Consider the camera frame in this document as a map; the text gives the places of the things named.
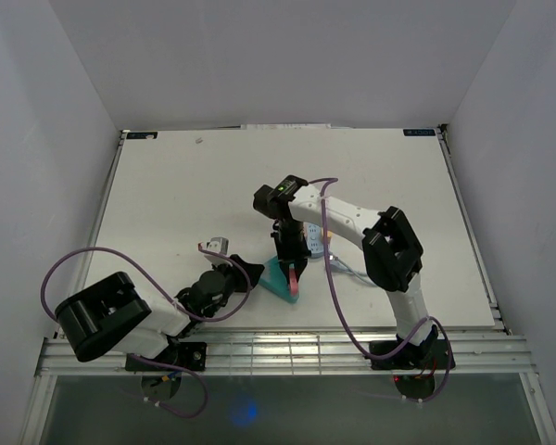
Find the pink socket adapter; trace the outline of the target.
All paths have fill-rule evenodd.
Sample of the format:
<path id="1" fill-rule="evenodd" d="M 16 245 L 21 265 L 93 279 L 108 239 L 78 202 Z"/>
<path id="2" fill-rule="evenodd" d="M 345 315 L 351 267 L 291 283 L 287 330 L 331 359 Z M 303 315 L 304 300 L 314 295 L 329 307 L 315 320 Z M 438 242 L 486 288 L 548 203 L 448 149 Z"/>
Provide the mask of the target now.
<path id="1" fill-rule="evenodd" d="M 299 295 L 299 283 L 297 270 L 294 264 L 291 264 L 288 269 L 288 288 L 290 296 L 293 298 L 298 298 Z"/>

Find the teal triangular power strip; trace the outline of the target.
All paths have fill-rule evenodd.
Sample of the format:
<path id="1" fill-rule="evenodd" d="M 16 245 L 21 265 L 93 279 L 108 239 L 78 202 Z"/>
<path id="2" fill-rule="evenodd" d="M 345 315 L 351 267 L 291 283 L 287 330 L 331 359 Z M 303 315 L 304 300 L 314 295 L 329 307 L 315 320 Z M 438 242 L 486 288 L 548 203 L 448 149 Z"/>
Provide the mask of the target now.
<path id="1" fill-rule="evenodd" d="M 290 292 L 288 280 L 284 277 L 276 257 L 272 257 L 264 263 L 264 272 L 259 279 L 259 285 L 289 304 L 296 304 L 299 300 L 298 293 Z"/>

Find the light blue round power strip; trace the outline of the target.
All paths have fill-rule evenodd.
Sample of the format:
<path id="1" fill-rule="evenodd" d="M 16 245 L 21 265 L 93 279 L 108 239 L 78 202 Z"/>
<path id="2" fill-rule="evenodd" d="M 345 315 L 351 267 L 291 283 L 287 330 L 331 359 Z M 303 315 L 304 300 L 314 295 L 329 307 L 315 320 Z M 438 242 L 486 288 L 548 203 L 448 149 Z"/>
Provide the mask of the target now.
<path id="1" fill-rule="evenodd" d="M 322 239 L 322 228 L 316 224 L 304 223 L 305 238 L 307 248 L 312 259 L 319 259 L 324 253 L 324 243 Z"/>

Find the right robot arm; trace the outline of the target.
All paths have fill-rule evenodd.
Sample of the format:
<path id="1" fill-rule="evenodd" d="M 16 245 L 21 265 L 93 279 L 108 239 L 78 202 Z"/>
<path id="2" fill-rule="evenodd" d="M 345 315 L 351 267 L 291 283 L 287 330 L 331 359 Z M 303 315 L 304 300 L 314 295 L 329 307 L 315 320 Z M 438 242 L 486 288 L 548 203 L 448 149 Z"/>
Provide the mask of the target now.
<path id="1" fill-rule="evenodd" d="M 434 356 L 427 339 L 434 326 L 420 290 L 423 247 L 402 210 L 368 210 L 329 197 L 327 186 L 334 182 L 323 179 L 317 188 L 314 182 L 288 175 L 277 186 L 265 184 L 254 194 L 254 210 L 274 221 L 272 238 L 287 288 L 296 293 L 310 258 L 305 223 L 346 239 L 362 251 L 369 279 L 389 298 L 397 336 L 404 340 L 401 360 L 421 368 Z"/>

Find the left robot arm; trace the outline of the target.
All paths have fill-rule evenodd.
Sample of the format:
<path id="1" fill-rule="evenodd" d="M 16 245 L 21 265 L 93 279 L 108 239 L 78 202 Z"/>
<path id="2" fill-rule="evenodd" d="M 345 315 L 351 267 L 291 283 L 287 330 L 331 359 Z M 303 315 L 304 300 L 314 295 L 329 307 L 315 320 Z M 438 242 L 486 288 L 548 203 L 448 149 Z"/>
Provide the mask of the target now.
<path id="1" fill-rule="evenodd" d="M 143 356 L 164 371 L 178 359 L 172 341 L 189 337 L 201 324 L 222 321 L 218 311 L 233 294 L 255 288 L 264 270 L 234 254 L 161 300 L 140 296 L 130 276 L 116 272 L 61 302 L 55 318 L 79 362 L 118 351 Z"/>

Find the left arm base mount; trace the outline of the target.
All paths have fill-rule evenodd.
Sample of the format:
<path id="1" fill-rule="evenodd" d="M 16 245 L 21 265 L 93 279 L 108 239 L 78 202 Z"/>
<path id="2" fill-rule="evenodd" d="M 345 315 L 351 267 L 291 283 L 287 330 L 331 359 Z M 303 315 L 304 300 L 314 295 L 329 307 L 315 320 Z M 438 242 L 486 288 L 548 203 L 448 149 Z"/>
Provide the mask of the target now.
<path id="1" fill-rule="evenodd" d="M 201 372 L 206 368 L 208 344 L 206 342 L 180 342 L 164 349 L 153 362 L 181 366 L 191 371 Z M 141 362 L 130 355 L 126 356 L 124 370 L 128 372 L 172 372 L 171 368 Z"/>

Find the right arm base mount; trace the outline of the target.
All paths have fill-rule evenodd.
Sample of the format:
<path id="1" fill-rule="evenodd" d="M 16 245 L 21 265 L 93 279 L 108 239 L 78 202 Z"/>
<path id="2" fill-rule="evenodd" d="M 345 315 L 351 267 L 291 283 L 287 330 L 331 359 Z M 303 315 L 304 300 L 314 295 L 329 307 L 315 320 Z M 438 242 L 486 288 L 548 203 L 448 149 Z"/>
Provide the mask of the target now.
<path id="1" fill-rule="evenodd" d="M 456 367 L 455 359 L 449 355 L 449 348 L 444 339 L 435 339 L 430 345 L 420 347 L 409 343 L 401 352 L 385 360 L 370 359 L 373 370 L 443 370 L 450 365 Z"/>

